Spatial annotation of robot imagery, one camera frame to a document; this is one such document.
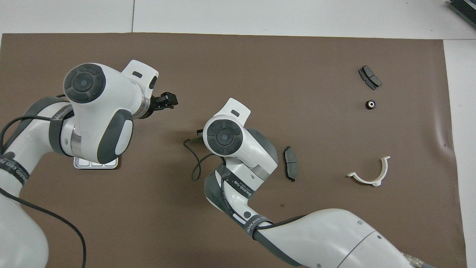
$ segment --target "small round bearing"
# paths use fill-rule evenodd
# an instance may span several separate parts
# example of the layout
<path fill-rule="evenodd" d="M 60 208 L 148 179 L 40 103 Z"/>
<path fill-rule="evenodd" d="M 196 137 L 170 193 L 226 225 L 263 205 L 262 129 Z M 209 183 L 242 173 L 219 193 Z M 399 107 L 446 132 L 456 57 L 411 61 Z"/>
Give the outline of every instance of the small round bearing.
<path fill-rule="evenodd" d="M 372 110 L 375 108 L 376 104 L 374 100 L 368 100 L 367 103 L 365 103 L 367 109 Z"/>

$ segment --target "brown table surface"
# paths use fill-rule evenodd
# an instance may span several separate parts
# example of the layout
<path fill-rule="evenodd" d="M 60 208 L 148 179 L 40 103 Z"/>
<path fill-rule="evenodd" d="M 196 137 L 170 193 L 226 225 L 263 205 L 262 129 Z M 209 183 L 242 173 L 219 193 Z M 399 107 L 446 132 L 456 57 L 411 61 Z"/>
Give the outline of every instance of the brown table surface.
<path fill-rule="evenodd" d="M 233 97 L 251 110 L 281 154 L 295 151 L 296 182 L 283 159 L 250 200 L 278 222 L 324 208 L 349 210 L 399 250 L 429 264 L 466 267 L 456 160 L 441 40 L 198 34 L 4 34 L 0 124 L 44 96 L 62 93 L 73 67 L 97 62 L 121 71 L 131 59 L 160 73 L 155 95 L 173 110 L 135 122 L 118 170 L 84 171 L 43 157 L 20 197 L 75 224 L 87 267 L 288 267 L 208 203 L 192 182 L 195 159 L 182 142 Z M 357 71 L 383 82 L 371 90 Z M 367 110 L 373 99 L 377 108 Z M 204 145 L 192 146 L 201 155 Z M 388 174 L 379 187 L 362 178 Z M 219 163 L 207 160 L 205 173 Z M 48 267 L 79 267 L 81 246 L 66 225 L 25 209 L 45 232 Z"/>

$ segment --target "black velcro strap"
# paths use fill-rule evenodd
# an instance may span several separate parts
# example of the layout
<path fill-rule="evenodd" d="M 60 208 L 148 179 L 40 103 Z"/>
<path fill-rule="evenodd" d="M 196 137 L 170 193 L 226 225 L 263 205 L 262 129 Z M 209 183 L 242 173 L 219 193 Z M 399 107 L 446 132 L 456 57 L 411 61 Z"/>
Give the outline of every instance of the black velcro strap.
<path fill-rule="evenodd" d="M 218 174 L 220 174 L 220 176 L 242 196 L 246 197 L 247 199 L 250 199 L 255 194 L 255 191 L 253 191 L 248 185 L 246 185 L 224 165 L 220 165 L 217 168 L 217 171 Z"/>
<path fill-rule="evenodd" d="M 71 156 L 66 154 L 61 147 L 61 129 L 65 119 L 73 116 L 73 106 L 71 104 L 61 108 L 50 120 L 50 145 L 55 152 L 61 155 Z"/>
<path fill-rule="evenodd" d="M 271 224 L 273 224 L 268 218 L 266 218 L 265 216 L 263 215 L 260 215 L 260 214 L 256 214 L 254 215 L 253 217 L 249 218 L 249 220 L 245 223 L 245 225 L 243 226 L 245 232 L 253 237 L 253 232 L 255 231 L 255 228 L 258 227 L 258 225 L 262 222 L 269 222 Z"/>
<path fill-rule="evenodd" d="M 4 155 L 0 155 L 0 169 L 12 174 L 21 185 L 24 185 L 30 177 L 28 171 L 20 163 Z"/>

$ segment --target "white tile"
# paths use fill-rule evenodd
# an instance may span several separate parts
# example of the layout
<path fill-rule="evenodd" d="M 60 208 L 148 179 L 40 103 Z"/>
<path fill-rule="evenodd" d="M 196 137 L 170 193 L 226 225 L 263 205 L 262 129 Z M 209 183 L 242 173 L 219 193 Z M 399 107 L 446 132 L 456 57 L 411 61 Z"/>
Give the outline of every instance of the white tile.
<path fill-rule="evenodd" d="M 131 32 L 133 9 L 134 0 L 0 0 L 0 33 Z"/>
<path fill-rule="evenodd" d="M 444 40 L 468 267 L 476 267 L 476 40 Z"/>
<path fill-rule="evenodd" d="M 136 0 L 134 32 L 476 39 L 446 0 Z"/>

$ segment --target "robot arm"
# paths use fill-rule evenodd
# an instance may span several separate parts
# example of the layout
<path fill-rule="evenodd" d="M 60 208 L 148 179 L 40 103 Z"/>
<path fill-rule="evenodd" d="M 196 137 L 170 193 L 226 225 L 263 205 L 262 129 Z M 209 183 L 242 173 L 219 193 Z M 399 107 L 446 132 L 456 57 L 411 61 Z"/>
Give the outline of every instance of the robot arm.
<path fill-rule="evenodd" d="M 390 242 L 354 214 L 324 209 L 273 224 L 248 200 L 278 165 L 275 148 L 244 123 L 250 111 L 234 99 L 203 130 L 206 147 L 226 159 L 205 179 L 205 196 L 254 240 L 293 266 L 412 268 Z"/>
<path fill-rule="evenodd" d="M 25 115 L 49 120 L 23 120 L 0 146 L 0 188 L 18 197 L 48 152 L 98 163 L 117 158 L 127 149 L 134 119 L 178 104 L 171 93 L 152 96 L 158 75 L 135 60 L 122 72 L 96 63 L 73 68 L 64 82 L 70 102 L 58 97 L 37 101 Z M 5 195 L 0 195 L 0 207 L 0 267 L 45 267 L 48 243 L 40 227 Z"/>

